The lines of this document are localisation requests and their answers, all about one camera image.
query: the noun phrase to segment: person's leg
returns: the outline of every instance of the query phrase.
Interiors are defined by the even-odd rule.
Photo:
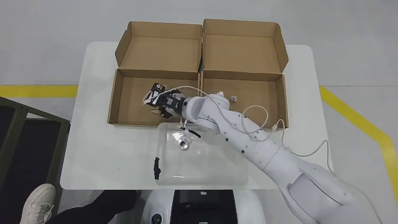
[[[51,217],[55,188],[51,184],[38,186],[27,198],[20,224],[45,223]]]
[[[130,210],[136,203],[135,190],[104,190],[91,204],[65,210],[51,217],[55,188],[51,184],[37,187],[28,197],[22,211],[21,224],[106,224],[123,211]]]
[[[104,190],[93,203],[65,210],[48,224],[107,224],[116,214],[132,209],[136,197],[135,190]]]

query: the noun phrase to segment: white sneaker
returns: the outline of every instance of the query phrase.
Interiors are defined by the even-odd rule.
[[[54,207],[55,188],[51,184],[38,186],[27,198],[20,224],[45,223]]]

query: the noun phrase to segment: wire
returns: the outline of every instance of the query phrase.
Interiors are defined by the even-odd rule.
[[[146,101],[146,100],[154,99],[154,98],[156,98],[156,97],[159,97],[160,95],[164,95],[165,93],[168,93],[168,92],[170,92],[170,91],[173,91],[173,90],[176,90],[176,89],[179,89],[179,88],[192,88],[192,89],[198,90],[199,92],[203,93],[203,94],[206,95],[206,96],[208,95],[206,92],[200,90],[199,88],[195,88],[194,86],[178,86],[178,87],[176,87],[176,88],[172,88],[172,89],[166,90],[166,91],[164,91],[164,92],[162,92],[162,93],[159,93],[158,95],[155,95],[155,96],[152,96],[152,97],[146,99],[147,96],[151,93],[151,91],[149,91],[149,92],[145,95],[145,97],[143,97],[142,102],[145,104],[145,101]]]
[[[208,98],[217,106],[218,111],[220,112],[221,116],[222,116],[231,126],[233,125],[233,124],[232,124],[231,122],[229,122],[229,120],[224,116],[224,114],[223,114],[223,112],[221,111],[221,109],[220,109],[220,107],[218,106],[218,104],[213,100],[214,97],[210,97],[210,96],[209,96],[207,93],[205,93],[204,91],[200,90],[199,88],[195,88],[195,87],[193,87],[193,86],[178,86],[178,87],[176,87],[176,88],[172,88],[172,89],[169,89],[169,90],[164,91],[164,92],[162,92],[162,93],[159,93],[158,95],[155,95],[155,96],[149,98],[149,100],[151,100],[151,99],[153,99],[153,98],[156,98],[156,97],[159,97],[160,95],[163,95],[164,93],[168,93],[168,92],[170,92],[170,91],[173,91],[173,90],[176,90],[176,89],[179,89],[179,88],[192,88],[192,89],[195,89],[195,90],[197,90],[197,91],[203,93],[204,95],[206,95],[206,97],[208,97]],[[145,97],[142,99],[142,102],[143,102],[143,103],[145,102],[146,97],[147,97],[149,94],[150,94],[150,91],[149,91],[149,92],[145,95]],[[247,129],[246,129],[246,127],[244,126],[243,118],[244,118],[244,113],[245,113],[248,109],[253,108],[253,107],[262,108],[262,109],[266,112],[267,117],[266,117],[266,120],[265,120],[264,124],[262,124],[262,126],[261,126],[260,128],[258,128],[258,129],[255,130],[255,131],[248,132]],[[246,133],[247,135],[249,135],[249,134],[251,134],[251,133],[255,133],[256,131],[261,130],[261,129],[266,125],[266,123],[267,123],[267,121],[268,121],[268,111],[267,111],[267,110],[265,109],[265,107],[263,107],[263,106],[259,106],[259,105],[252,105],[252,106],[249,106],[248,108],[246,108],[246,109],[243,111],[243,113],[242,113],[242,115],[241,115],[241,121],[242,121],[242,127],[243,127],[244,131],[241,131],[241,130],[239,130],[238,128],[235,128],[236,130],[240,131],[241,133]],[[343,179],[339,178],[339,177],[333,172],[333,170],[330,168],[330,165],[329,165],[330,145],[329,145],[329,141],[327,141],[326,139],[323,140],[322,143],[321,143],[313,152],[311,152],[311,153],[309,153],[309,154],[307,154],[307,155],[297,154],[297,153],[295,153],[293,150],[291,150],[291,148],[287,147],[287,146],[284,144],[285,121],[284,121],[283,119],[278,119],[278,121],[276,122],[276,124],[273,125],[271,133],[270,133],[265,139],[258,140],[258,141],[256,141],[256,142],[263,142],[263,141],[267,140],[269,137],[271,137],[272,133],[274,133],[274,130],[277,129],[277,126],[278,126],[279,122],[282,122],[282,137],[281,137],[281,139],[280,139],[280,143],[281,143],[281,145],[282,145],[282,147],[283,147],[284,149],[289,150],[293,155],[296,155],[296,156],[298,156],[298,157],[309,157],[309,156],[312,156],[312,155],[314,155],[315,153],[317,153],[317,152],[319,151],[319,149],[323,146],[324,143],[326,143],[326,152],[327,152],[327,154],[326,154],[326,164],[327,164],[327,166],[328,166],[329,171],[330,171],[338,180],[340,180],[340,181],[342,181],[342,182],[348,184],[348,185],[351,186],[352,188],[358,190],[358,192],[360,192],[363,196],[365,196],[366,200],[367,200],[367,201],[369,202],[369,204],[372,206],[372,209],[373,209],[374,213],[376,214],[377,219],[379,220],[379,223],[382,224],[382,221],[381,221],[381,219],[380,219],[380,216],[379,216],[379,214],[378,214],[378,212],[377,212],[375,206],[373,205],[371,199],[365,194],[365,192],[363,192],[362,190],[360,190],[360,189],[357,188],[356,186],[354,186],[354,185],[352,185],[352,184],[349,184],[348,182],[346,182],[346,181],[344,181]]]
[[[152,100],[152,99],[154,99],[154,98],[159,97],[160,95],[163,95],[163,94],[165,94],[165,93],[168,93],[168,92],[170,92],[170,91],[173,91],[173,90],[176,90],[176,89],[179,89],[179,88],[191,88],[191,89],[195,89],[195,90],[197,90],[197,91],[203,93],[204,95],[206,95],[206,97],[208,97],[208,98],[216,105],[216,107],[218,108],[218,111],[220,112],[221,116],[222,116],[231,126],[233,126],[233,124],[228,120],[228,118],[226,118],[226,117],[224,116],[224,114],[223,114],[221,108],[218,106],[218,104],[213,100],[214,97],[210,97],[206,92],[200,90],[199,88],[195,88],[194,86],[178,86],[178,87],[176,87],[176,88],[172,88],[172,89],[166,90],[166,91],[164,91],[164,92],[162,92],[162,93],[159,93],[158,95],[155,95],[155,96],[152,96],[152,97],[146,99],[146,98],[148,97],[148,95],[151,93],[151,91],[149,91],[149,92],[143,97],[142,102],[143,102],[143,104],[146,104],[147,101],[150,101],[150,100]],[[244,126],[243,117],[244,117],[244,113],[245,113],[248,109],[250,109],[250,108],[252,108],[252,107],[259,107],[259,108],[262,108],[262,109],[266,112],[267,117],[266,117],[266,120],[264,121],[264,123],[262,124],[262,126],[261,126],[260,128],[258,128],[258,129],[255,130],[255,131],[248,132],[248,131],[246,130],[246,127]],[[261,129],[267,124],[267,121],[268,121],[268,111],[267,111],[267,110],[265,109],[265,107],[263,107],[263,106],[259,106],[259,105],[252,105],[252,106],[249,106],[248,108],[246,108],[246,109],[243,111],[243,113],[242,113],[242,115],[241,115],[241,121],[242,121],[242,126],[243,126],[244,131],[239,130],[238,128],[235,128],[236,130],[238,130],[238,131],[241,132],[241,133],[245,133],[245,134],[247,134],[247,135],[249,135],[249,134],[251,134],[251,133],[255,133],[256,131],[261,130]]]
[[[379,221],[380,224],[382,224],[382,221],[381,221],[381,219],[380,219],[379,213],[377,212],[375,206],[373,205],[373,203],[372,203],[371,199],[368,197],[368,195],[366,195],[366,193],[363,192],[362,190],[360,190],[357,186],[354,186],[353,184],[350,184],[350,183],[344,181],[343,179],[339,178],[338,175],[337,175],[336,173],[334,173],[333,170],[330,168],[330,165],[329,165],[329,156],[330,156],[330,145],[329,145],[329,141],[327,141],[326,139],[323,140],[322,143],[321,143],[313,152],[311,152],[311,153],[309,153],[309,154],[307,154],[307,155],[300,155],[300,154],[297,154],[297,153],[295,153],[293,150],[291,150],[291,148],[285,146],[285,144],[284,144],[285,123],[284,123],[284,120],[283,120],[283,119],[279,119],[278,122],[279,122],[279,121],[281,121],[281,122],[282,122],[282,125],[283,125],[283,129],[282,129],[282,138],[281,138],[281,140],[280,140],[280,143],[282,144],[283,148],[289,150],[293,155],[296,155],[296,156],[298,156],[298,157],[309,157],[309,156],[312,156],[312,155],[314,155],[317,151],[319,151],[319,149],[323,146],[324,143],[326,143],[326,152],[327,152],[327,154],[326,154],[326,164],[327,164],[327,166],[328,166],[329,171],[330,171],[338,180],[340,180],[340,181],[346,183],[347,185],[351,186],[352,188],[358,190],[358,192],[361,193],[361,194],[366,198],[366,200],[369,202],[369,204],[371,205],[371,207],[372,207],[372,209],[373,209],[373,212],[376,214],[377,220]]]
[[[251,132],[249,133],[249,132],[247,131],[246,127],[244,126],[243,116],[244,116],[244,113],[245,113],[247,110],[249,110],[250,108],[253,108],[253,107],[258,107],[258,108],[263,109],[263,110],[266,112],[267,117],[266,117],[266,120],[264,121],[264,124],[262,124],[262,126],[259,127],[259,129],[255,130],[255,131],[251,131]],[[268,121],[268,111],[267,111],[266,108],[263,107],[263,106],[251,105],[251,106],[249,106],[248,108],[246,108],[246,109],[243,111],[243,113],[242,113],[242,115],[241,115],[241,121],[242,121],[242,127],[243,127],[243,129],[244,129],[244,131],[245,131],[246,134],[255,133],[256,131],[261,130],[261,129],[267,124],[267,121]]]

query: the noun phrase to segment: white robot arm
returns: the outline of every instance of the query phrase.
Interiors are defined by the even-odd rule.
[[[325,168],[302,160],[242,114],[229,111],[222,93],[187,98],[182,115],[225,136],[226,141],[278,186],[293,214],[304,224],[373,223],[360,208],[352,188]]]

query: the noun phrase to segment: black pants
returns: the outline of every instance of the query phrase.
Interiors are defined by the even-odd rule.
[[[135,190],[104,190],[91,204],[71,208],[53,217],[49,224],[107,224],[113,217],[136,204]]]

